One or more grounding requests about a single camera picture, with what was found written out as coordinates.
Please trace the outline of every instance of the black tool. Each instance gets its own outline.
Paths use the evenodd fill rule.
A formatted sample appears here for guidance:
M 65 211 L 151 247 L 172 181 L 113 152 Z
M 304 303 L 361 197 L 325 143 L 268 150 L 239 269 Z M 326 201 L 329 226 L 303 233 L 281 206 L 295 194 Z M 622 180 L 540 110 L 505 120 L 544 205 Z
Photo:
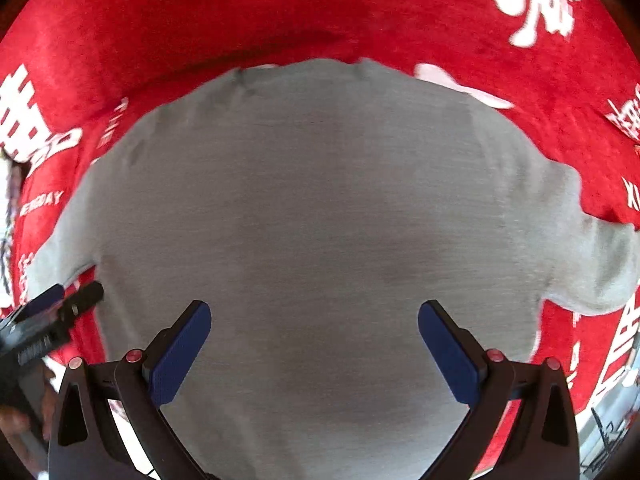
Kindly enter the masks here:
M 0 321 L 0 405 L 13 406 L 29 417 L 30 432 L 22 439 L 44 466 L 49 446 L 42 436 L 40 415 L 42 358 L 70 341 L 69 329 L 76 319 L 104 295 L 97 282 L 66 300 L 64 292 L 61 285 L 54 285 Z
M 98 365 L 72 359 L 53 421 L 50 480 L 148 478 L 133 467 L 108 399 L 122 402 L 162 480 L 215 479 L 196 464 L 160 411 L 175 397 L 210 327 L 208 305 L 193 301 L 145 350 L 133 349 L 120 361 Z M 468 480 L 513 399 L 521 400 L 516 421 L 495 467 L 482 478 L 578 480 L 574 410 L 558 360 L 531 365 L 509 361 L 497 349 L 484 350 L 437 301 L 420 308 L 418 328 L 452 393 L 469 405 L 460 427 L 420 480 Z

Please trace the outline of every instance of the gray sleeve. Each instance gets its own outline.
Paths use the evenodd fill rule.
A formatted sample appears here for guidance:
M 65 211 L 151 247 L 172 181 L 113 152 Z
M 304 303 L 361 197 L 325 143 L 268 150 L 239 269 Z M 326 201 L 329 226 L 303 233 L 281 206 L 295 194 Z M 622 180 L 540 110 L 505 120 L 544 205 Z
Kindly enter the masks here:
M 578 172 L 546 158 L 515 126 L 505 136 L 486 116 L 476 125 L 520 260 L 533 261 L 542 282 L 540 299 L 586 316 L 621 308 L 638 286 L 640 233 L 586 214 Z
M 91 186 L 92 180 L 85 178 L 81 187 Z M 87 203 L 90 192 L 75 193 L 71 202 L 58 219 L 55 229 L 44 245 L 38 250 L 31 265 L 27 267 L 28 298 L 33 299 L 54 283 L 65 287 L 71 285 L 82 272 L 94 265 L 95 239 L 89 235 L 87 223 L 91 221 L 82 214 L 68 214 L 68 211 L 91 211 Z

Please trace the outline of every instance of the blue gripper pad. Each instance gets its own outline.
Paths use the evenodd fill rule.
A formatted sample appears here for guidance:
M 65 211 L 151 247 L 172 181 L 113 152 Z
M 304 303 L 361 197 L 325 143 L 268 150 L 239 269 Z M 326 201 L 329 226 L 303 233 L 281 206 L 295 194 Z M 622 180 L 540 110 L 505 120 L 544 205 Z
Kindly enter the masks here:
M 418 328 L 453 396 L 462 404 L 474 406 L 480 398 L 480 373 L 428 302 L 420 307 Z
M 21 319 L 26 319 L 36 314 L 41 313 L 43 310 L 47 310 L 57 301 L 62 301 L 65 297 L 65 288 L 58 284 L 50 286 L 39 296 L 33 298 L 29 303 L 24 306 L 23 311 L 20 313 Z
M 156 408 L 174 400 L 211 330 L 209 305 L 197 301 L 193 314 L 150 370 L 148 391 Z

